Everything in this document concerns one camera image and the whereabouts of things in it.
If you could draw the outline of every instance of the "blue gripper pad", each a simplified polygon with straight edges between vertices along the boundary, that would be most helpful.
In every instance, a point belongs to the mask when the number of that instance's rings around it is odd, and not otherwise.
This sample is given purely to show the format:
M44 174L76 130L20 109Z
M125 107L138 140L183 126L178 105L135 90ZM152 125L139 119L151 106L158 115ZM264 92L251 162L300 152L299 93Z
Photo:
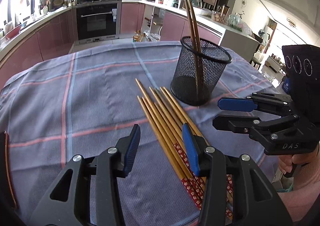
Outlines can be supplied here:
M191 129L188 123L183 124L182 126L182 140L184 146L186 147L187 157L189 160L190 168L192 172L198 176L200 174L199 162L198 162L198 154L196 152L194 146L194 136L191 132Z
M131 139L128 149L124 155L124 174L127 176L133 167L133 162L137 154L140 142L140 127L135 124L129 136Z
M223 110L250 112L256 109L258 105L249 99L221 98L218 101L218 107Z

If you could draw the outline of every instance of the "human hand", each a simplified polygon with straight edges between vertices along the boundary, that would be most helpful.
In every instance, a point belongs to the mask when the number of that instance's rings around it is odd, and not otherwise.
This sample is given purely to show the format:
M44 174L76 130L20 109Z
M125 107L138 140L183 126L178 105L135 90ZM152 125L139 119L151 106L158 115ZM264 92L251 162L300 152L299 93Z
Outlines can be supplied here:
M306 163L311 163L317 156L319 150L319 144L317 145L315 151L306 154L297 155L283 155L279 156L279 169L283 174L287 172L290 173L292 170L292 163L297 165L304 165Z

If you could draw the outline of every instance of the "blue plaid tablecloth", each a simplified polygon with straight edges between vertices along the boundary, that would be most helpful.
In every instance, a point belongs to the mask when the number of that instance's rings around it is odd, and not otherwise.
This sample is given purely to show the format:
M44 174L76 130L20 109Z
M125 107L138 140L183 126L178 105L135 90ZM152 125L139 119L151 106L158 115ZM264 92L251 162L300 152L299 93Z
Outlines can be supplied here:
M118 179L126 225L192 225L199 211L177 178L140 108L135 83L145 88L170 87L181 44L179 42L129 43L94 47L41 62L16 74L0 94L0 129L10 137L10 168L19 204L18 214L28 222L40 198L65 163L75 154L99 155L141 127L141 140L132 172ZM271 180L277 157L247 135L217 131L212 118L221 111L220 97L245 97L276 89L248 62L231 50L227 65L201 107L181 104L212 146L224 154L243 153L259 164ZM276 116L259 116L262 120ZM91 195L91 222L96 222L95 196Z

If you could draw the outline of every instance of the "black mesh cup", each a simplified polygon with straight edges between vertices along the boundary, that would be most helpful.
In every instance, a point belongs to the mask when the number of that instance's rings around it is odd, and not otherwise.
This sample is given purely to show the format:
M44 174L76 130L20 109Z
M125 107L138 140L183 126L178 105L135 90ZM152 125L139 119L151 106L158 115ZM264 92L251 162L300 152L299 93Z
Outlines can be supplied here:
M201 54L192 49L190 36L181 38L181 52L171 81L171 91L182 102L199 106L209 101L224 68L231 63L230 54L220 46L200 38ZM196 86L195 57L202 62L203 83Z

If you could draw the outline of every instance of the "oven handle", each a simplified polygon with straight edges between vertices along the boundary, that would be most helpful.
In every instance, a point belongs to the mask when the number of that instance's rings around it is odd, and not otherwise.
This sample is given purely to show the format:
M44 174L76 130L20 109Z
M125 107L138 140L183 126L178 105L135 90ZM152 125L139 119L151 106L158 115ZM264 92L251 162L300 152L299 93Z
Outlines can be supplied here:
M107 13L97 13L97 14L90 14L90 15L81 15L82 18L84 17L90 17L90 16L96 16L96 15L104 15L104 14L112 14L112 11L107 12Z

